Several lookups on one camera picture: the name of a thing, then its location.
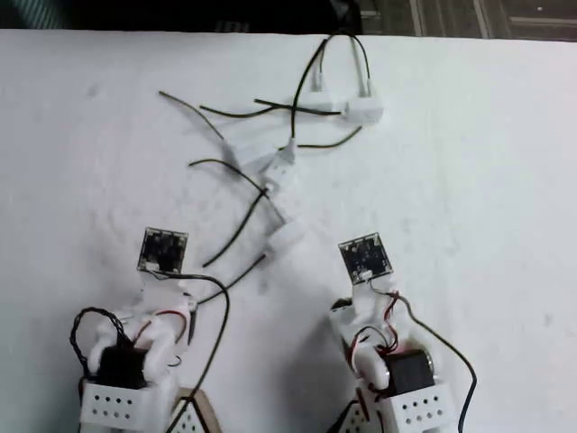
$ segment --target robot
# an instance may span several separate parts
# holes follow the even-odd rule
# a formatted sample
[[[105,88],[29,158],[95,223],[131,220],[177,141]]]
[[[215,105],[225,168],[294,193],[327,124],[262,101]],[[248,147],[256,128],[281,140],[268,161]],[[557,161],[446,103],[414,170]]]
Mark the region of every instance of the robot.
[[[455,405],[450,387],[443,381],[442,360],[431,336],[453,350],[472,373],[472,387],[458,421],[462,432],[477,382],[471,364],[418,320],[410,303],[397,292],[379,234],[353,239],[339,248],[353,283],[353,296],[336,301],[329,318],[357,378],[357,388],[355,399],[329,432],[454,431]],[[411,326],[408,318],[417,326]]]
[[[177,376],[176,367],[193,336],[197,301],[178,281],[163,276],[183,276],[187,238],[183,233],[147,229],[138,264],[144,282],[139,300],[114,312],[91,308],[77,316],[70,343],[84,370],[79,384],[80,433],[220,432],[206,396],[197,388],[182,389]],[[339,248],[353,295],[336,301],[329,318],[357,387],[355,398],[328,432],[454,431],[457,415],[451,389],[443,380],[436,338],[472,374],[458,417],[462,433],[477,383],[471,364],[417,319],[410,303],[397,292],[379,234],[353,239]],[[83,356],[76,331],[88,312],[103,314],[105,319],[97,326],[96,343]]]
[[[191,343],[197,301],[178,281],[161,272],[180,272],[187,235],[147,229],[138,269],[144,282],[133,305],[115,311],[84,309],[70,342],[83,365],[80,433],[220,432],[203,392],[179,385],[177,367]],[[79,352],[76,330],[89,312],[105,318],[87,356]]]

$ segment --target cable connector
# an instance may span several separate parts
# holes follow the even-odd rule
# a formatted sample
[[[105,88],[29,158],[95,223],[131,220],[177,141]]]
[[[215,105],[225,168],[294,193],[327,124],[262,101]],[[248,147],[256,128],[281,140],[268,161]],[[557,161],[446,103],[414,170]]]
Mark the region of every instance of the cable connector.
[[[334,102],[326,89],[323,72],[319,69],[313,74],[310,90],[304,90],[299,96],[298,105],[311,110],[333,111]]]
[[[297,145],[291,138],[288,144],[277,151],[270,165],[262,173],[264,184],[271,194],[279,191],[283,184],[289,182],[295,171],[297,162]]]
[[[267,239],[264,253],[267,257],[286,253],[305,237],[305,227],[298,219],[292,219],[278,228]]]
[[[379,94],[368,79],[366,90],[346,103],[344,117],[352,124],[376,124],[382,118],[383,112]]]
[[[232,163],[242,171],[256,172],[269,164],[276,149],[263,144],[232,144],[223,140],[224,148],[229,152]]]

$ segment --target red wire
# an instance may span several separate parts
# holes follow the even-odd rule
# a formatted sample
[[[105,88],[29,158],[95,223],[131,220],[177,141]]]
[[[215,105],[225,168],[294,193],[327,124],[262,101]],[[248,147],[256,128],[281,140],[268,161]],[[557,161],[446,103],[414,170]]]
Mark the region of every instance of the red wire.
[[[180,311],[176,311],[175,309],[164,309],[163,311],[157,311],[154,316],[164,316],[167,314],[173,314],[175,316],[179,316],[180,318],[182,318],[182,329],[180,330],[180,334],[179,336],[177,336],[177,339],[175,341],[175,343],[178,343],[182,338],[182,336],[184,336],[184,333],[187,331],[187,323],[188,323],[187,317]]]

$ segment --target small circuit board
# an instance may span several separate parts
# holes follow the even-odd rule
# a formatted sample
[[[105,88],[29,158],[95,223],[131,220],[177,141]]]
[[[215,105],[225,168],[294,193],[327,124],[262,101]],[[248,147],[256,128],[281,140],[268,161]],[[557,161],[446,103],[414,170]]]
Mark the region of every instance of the small circuit board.
[[[353,285],[393,272],[378,233],[339,244]]]
[[[187,240],[187,233],[147,227],[137,269],[180,273]]]

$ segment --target white table surface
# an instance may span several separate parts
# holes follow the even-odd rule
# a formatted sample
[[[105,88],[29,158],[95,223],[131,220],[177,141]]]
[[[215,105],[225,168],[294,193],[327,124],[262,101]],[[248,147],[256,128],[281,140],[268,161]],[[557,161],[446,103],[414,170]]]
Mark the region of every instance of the white table surface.
[[[285,199],[307,239],[234,288],[204,385],[224,431],[322,432],[334,421],[353,387],[327,323],[350,293],[336,245],[373,231],[418,315],[477,369],[467,432],[573,430],[577,45],[362,40],[387,119],[338,150],[301,152]],[[157,90],[239,111],[254,97],[287,100],[319,41],[0,31],[2,431],[76,431],[72,319],[138,292],[146,226],[188,232],[184,270],[196,272],[254,197],[218,167],[187,169],[222,150]],[[335,97],[357,91],[348,41],[331,42],[325,74]],[[286,113],[215,121],[238,143],[289,137]],[[298,140],[328,143],[350,128],[300,115]],[[260,206],[210,271],[229,281],[276,224]],[[185,383],[223,305],[199,313]],[[469,376],[445,361],[460,404]]]

